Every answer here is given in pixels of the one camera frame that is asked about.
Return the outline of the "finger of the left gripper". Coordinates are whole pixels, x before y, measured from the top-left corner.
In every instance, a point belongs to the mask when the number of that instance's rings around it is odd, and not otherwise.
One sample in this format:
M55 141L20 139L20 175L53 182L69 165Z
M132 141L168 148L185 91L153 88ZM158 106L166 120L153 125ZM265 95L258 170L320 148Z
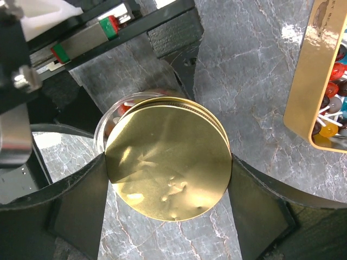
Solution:
M157 58L175 73L181 92L195 100L194 75L204 28L198 13L184 13L147 32Z

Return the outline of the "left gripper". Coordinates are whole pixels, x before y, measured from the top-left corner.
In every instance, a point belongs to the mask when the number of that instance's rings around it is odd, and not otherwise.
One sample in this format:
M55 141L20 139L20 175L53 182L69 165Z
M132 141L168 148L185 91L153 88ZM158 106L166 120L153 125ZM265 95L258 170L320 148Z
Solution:
M69 1L83 13L26 42L16 1L1 1L1 167L34 153L32 131L94 133L101 111L70 71L184 14L173 1L143 15L135 1Z

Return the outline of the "clear glass bowl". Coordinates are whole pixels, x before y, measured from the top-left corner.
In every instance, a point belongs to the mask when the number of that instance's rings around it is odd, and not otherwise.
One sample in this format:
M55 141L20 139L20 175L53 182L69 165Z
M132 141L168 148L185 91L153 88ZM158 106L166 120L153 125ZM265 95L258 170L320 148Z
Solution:
M119 119L135 104L150 98L160 96L174 96L183 98L184 95L176 90L150 89L144 92L130 94L121 98L114 103L108 111L101 117L93 139L93 148L96 154L101 154L105 151L107 139L110 136L112 129L115 127Z

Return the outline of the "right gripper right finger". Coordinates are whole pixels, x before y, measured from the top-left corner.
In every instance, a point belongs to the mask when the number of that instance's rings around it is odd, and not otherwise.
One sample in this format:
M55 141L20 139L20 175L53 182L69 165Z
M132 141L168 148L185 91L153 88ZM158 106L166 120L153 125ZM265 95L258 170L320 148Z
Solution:
M242 259L346 259L346 204L282 183L233 156L229 199Z

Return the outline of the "white round lid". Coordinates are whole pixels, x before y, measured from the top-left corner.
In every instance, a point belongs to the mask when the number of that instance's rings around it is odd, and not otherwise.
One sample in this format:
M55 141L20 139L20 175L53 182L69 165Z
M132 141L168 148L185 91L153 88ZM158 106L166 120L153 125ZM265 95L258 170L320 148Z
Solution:
M105 146L108 178L137 212L162 221L193 219L214 207L232 174L222 124L188 99L161 96L130 108Z

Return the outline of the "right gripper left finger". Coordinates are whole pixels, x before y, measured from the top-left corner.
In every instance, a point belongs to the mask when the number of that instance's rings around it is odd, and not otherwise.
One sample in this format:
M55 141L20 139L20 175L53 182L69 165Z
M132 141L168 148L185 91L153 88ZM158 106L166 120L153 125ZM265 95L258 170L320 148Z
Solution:
M75 173L1 205L1 259L57 259L61 239L97 259L107 190L100 154Z

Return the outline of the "gold lollipop tin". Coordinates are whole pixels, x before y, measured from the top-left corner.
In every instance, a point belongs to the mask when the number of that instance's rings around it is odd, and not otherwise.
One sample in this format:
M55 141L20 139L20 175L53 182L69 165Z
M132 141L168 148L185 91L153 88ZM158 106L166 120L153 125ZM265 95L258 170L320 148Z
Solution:
M314 1L284 114L285 126L314 148L340 153L346 149L312 132L345 28L346 1Z

